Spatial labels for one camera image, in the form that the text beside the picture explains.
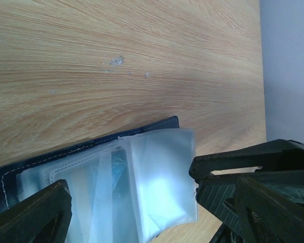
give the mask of wood grain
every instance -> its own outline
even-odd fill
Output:
[[[174,114],[197,154],[265,141],[258,0],[0,0],[0,166]]]

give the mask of white wall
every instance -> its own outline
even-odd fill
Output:
[[[260,0],[267,140],[304,143],[304,0]]]

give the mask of wallet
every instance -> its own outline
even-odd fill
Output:
[[[147,126],[96,138],[0,167],[0,213],[13,207],[19,202],[17,175],[21,172],[39,165],[44,165],[46,163],[65,158],[70,154],[77,154],[97,145],[115,140],[119,137],[169,128],[179,128],[179,120],[177,116],[172,116]]]

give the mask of light wood surface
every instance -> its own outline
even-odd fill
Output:
[[[258,0],[0,0],[0,166],[174,114],[198,155],[265,141]]]

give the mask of white stitching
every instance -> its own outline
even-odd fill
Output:
[[[152,128],[161,126],[161,125],[166,124],[166,123],[170,123],[170,122],[172,122],[172,121],[174,121],[174,120],[176,120],[176,118],[171,119],[171,120],[169,120],[169,121],[165,121],[164,123],[157,124],[157,125],[155,125],[155,126],[153,126],[153,127],[150,127],[150,128],[147,128],[147,129],[143,129],[143,131],[146,132],[146,131],[148,131],[148,130],[151,130]],[[140,131],[132,132],[132,133],[128,133],[128,134],[124,134],[124,135],[121,135],[121,137],[129,136],[129,135],[134,135],[134,134],[137,134],[137,133],[139,133],[139,132],[140,132]],[[72,150],[72,151],[70,151],[70,152],[68,152],[68,153],[73,153],[73,152],[75,152],[75,151],[79,151],[79,150],[82,150],[82,149],[84,149],[84,148],[91,147],[91,146],[93,146],[93,145],[101,144],[101,143],[103,143],[103,142],[106,142],[106,141],[115,139],[115,138],[117,138],[117,137],[119,137],[119,136],[112,137],[112,138],[108,138],[108,139],[105,139],[105,140],[103,140],[103,141],[96,142],[95,144],[92,144],[92,145],[83,146],[83,147],[78,148],[78,149],[76,149],[76,150]],[[68,153],[63,153],[63,154],[59,154],[59,155],[56,155],[56,156],[62,156],[62,155],[66,155],[66,154],[68,154]],[[41,162],[47,161],[48,159],[44,159],[44,160],[41,160],[41,161],[37,161],[36,163],[32,163],[32,165],[39,164],[39,163],[41,163]],[[10,172],[17,171],[17,170],[19,170],[20,168],[24,168],[24,166],[19,167],[19,168],[17,168],[17,169],[13,169],[13,170],[11,170],[11,171],[8,171],[8,172],[4,173],[4,175],[1,177],[2,189],[3,189],[3,193],[4,193],[4,195],[5,195],[6,205],[7,205],[7,208],[8,208],[8,209],[9,209],[9,204],[8,204],[8,199],[7,199],[6,190],[5,190],[4,176],[7,175],[7,174],[9,174]]]

